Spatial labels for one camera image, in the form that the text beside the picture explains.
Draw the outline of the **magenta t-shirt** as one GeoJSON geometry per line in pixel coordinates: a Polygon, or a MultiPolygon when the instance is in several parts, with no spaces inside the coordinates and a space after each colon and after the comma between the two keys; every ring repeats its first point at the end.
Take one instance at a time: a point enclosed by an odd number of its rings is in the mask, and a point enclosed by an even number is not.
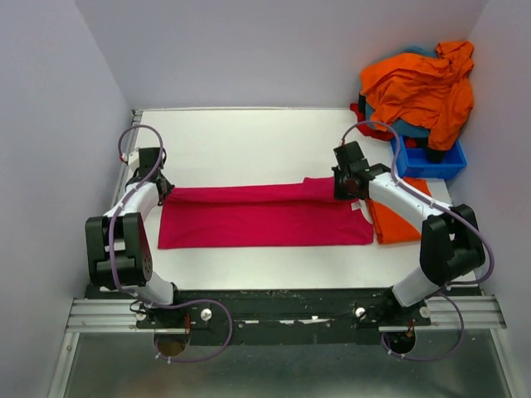
{"type": "Polygon", "coordinates": [[[332,177],[244,187],[180,187],[163,204],[158,247],[370,245],[373,227],[332,177]]]}

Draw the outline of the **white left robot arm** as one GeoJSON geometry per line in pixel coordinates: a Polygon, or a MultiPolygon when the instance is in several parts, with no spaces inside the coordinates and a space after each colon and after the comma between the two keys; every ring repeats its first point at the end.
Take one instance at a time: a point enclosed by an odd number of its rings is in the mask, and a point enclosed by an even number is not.
{"type": "Polygon", "coordinates": [[[126,164],[133,174],[124,195],[104,215],[86,221],[85,241],[92,285],[157,304],[156,319],[173,328],[182,322],[184,308],[174,300],[175,285],[153,270],[144,228],[149,213],[173,190],[162,174],[164,162],[160,148],[137,148],[130,153],[126,164]]]}

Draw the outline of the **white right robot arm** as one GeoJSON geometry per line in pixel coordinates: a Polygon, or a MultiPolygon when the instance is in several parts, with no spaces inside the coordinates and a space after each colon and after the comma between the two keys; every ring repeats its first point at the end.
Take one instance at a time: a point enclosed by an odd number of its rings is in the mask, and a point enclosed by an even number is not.
{"type": "Polygon", "coordinates": [[[485,263],[474,211],[467,205],[438,201],[401,179],[381,163],[369,165],[358,142],[334,149],[334,197],[383,204],[421,235],[419,265],[385,293],[382,316],[403,323],[412,306],[485,263]]]}

